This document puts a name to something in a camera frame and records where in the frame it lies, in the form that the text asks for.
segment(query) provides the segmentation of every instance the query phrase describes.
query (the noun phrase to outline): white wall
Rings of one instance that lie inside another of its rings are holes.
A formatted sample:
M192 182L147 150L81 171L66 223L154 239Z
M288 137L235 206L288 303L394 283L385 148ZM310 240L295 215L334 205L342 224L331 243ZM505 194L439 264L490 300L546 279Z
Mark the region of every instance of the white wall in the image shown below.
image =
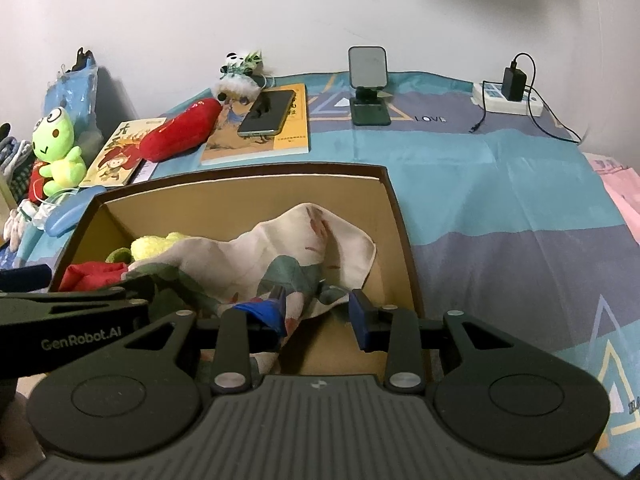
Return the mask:
M231 50L261 48L283 75L345 70L353 44L383 45L390 70L465 80L500 78L527 50L554 110L590 127L586 147L640 168L640 0L0 0L0 121L30 135L79 46L147 117L210 86ZM585 82L615 99L583 96Z

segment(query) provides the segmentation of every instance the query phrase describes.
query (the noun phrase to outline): green frog plush toy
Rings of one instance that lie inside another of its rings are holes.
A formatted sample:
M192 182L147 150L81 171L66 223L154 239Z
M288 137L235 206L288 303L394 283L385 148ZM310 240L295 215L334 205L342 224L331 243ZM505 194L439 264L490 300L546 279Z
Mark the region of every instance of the green frog plush toy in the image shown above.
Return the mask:
M64 108L53 108L38 121L33 131L33 153L48 162L39 170L41 176L53 179L44 185L47 196L77 187L86 175L82 150L74 146L74 126Z

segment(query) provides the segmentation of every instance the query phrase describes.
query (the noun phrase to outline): power strip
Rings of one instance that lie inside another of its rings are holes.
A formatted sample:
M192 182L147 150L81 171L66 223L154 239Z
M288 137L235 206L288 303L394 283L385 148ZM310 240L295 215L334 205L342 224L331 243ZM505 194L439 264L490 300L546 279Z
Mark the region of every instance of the power strip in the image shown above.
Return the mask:
M502 95L502 83L485 83L484 84L484 100L486 102L486 111L497 112L499 114L529 115L529 87L526 87L522 101L509 101ZM473 96L471 98L473 104L482 108L482 83L474 83ZM543 104L535 92L531 93L531 113L534 117L542 115Z

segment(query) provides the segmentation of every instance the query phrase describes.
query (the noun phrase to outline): glove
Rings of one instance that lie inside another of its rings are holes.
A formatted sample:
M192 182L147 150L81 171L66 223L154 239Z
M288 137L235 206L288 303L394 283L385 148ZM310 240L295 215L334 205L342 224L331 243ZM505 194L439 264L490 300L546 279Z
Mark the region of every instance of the glove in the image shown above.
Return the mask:
M9 242L9 250L12 253L18 250L24 229L37 210L36 206L31 202L23 200L20 202L18 209L12 209L9 213L9 218L4 223L4 229L2 230L2 239L5 242Z

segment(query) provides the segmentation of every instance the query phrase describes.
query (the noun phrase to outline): bed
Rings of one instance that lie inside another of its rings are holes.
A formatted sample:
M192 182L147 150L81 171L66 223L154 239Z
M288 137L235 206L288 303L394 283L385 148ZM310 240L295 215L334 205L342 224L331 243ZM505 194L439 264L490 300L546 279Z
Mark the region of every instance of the bed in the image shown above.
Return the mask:
M577 146L524 116L489 114L470 134L482 115L472 85L437 75L391 74L391 126L367 129L351 124L348 74L277 81L292 82L306 83L310 153L248 164L386 166L426 315L465 310L599 378L611 416L597 453L630 471L640 462L640 248ZM540 123L567 136L547 113ZM154 178L200 170L200 150L161 163ZM28 230L16 265L55 266L67 239Z

